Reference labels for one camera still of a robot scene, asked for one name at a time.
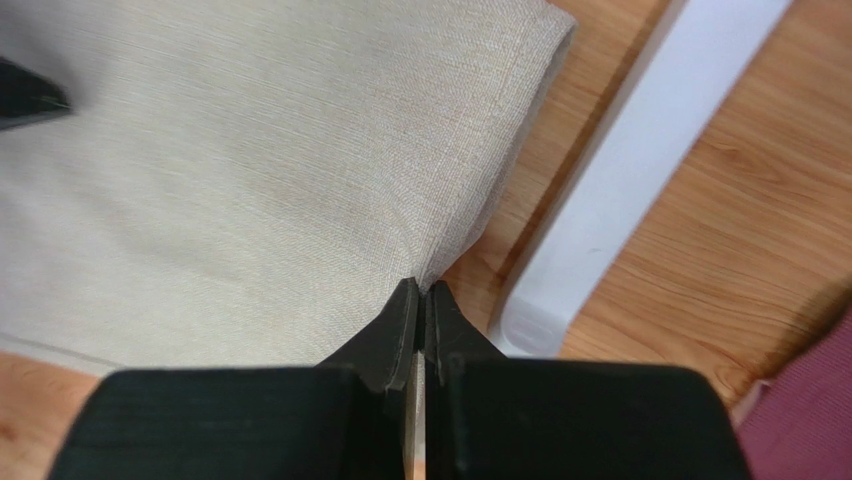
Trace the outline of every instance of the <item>white plastic leg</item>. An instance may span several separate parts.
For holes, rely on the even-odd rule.
[[[792,0],[672,0],[515,265],[491,341],[550,357]]]

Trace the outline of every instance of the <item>beige fabric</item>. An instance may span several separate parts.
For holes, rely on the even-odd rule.
[[[541,0],[0,0],[78,114],[0,133],[0,348],[313,363],[481,233],[573,19]]]

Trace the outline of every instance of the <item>black object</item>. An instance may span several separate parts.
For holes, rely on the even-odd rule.
[[[0,130],[70,112],[68,98],[59,87],[0,57]]]
[[[446,284],[413,280],[315,368],[110,376],[49,478],[400,480],[417,352],[429,480],[750,478],[697,373],[506,359]]]

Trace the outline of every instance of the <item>pink fabric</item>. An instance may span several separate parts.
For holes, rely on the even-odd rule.
[[[852,309],[784,369],[737,434],[755,480],[852,479]]]

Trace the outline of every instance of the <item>fabric edge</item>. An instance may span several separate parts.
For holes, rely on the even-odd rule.
[[[526,109],[526,114],[515,125],[514,135],[510,137],[510,140],[493,147],[494,151],[503,152],[498,172],[494,175],[483,175],[479,181],[472,182],[480,186],[487,185],[487,195],[482,201],[477,201],[474,195],[460,195],[467,197],[468,201],[463,208],[456,212],[453,218],[444,224],[444,232],[452,231],[454,226],[461,225],[462,228],[460,230],[465,231],[466,234],[459,236],[458,238],[462,240],[455,245],[438,244],[435,246],[430,255],[429,262],[417,275],[421,288],[428,289],[430,285],[437,281],[485,231],[485,227],[503,195],[512,167],[514,167],[521,148],[532,130],[539,109],[544,104],[547,92],[553,81],[562,71],[562,66],[573,41],[574,32],[576,31],[577,21],[568,12],[545,0],[540,0],[540,3],[541,9],[535,14],[533,21],[522,35],[523,41],[519,43],[516,51],[518,59],[527,61],[531,65],[540,65],[540,68],[533,72],[534,77],[538,79],[538,87],[533,95],[524,99],[526,104],[523,107]],[[529,56],[522,55],[536,45],[542,44],[547,45],[547,48],[538,49],[536,57],[532,60],[530,60]],[[505,98],[505,90],[506,85],[496,93],[496,96],[498,98]],[[492,136],[489,136],[488,140],[484,137],[485,135],[479,142],[480,146],[493,141]],[[444,234],[438,238],[446,239],[453,238],[453,236]]]

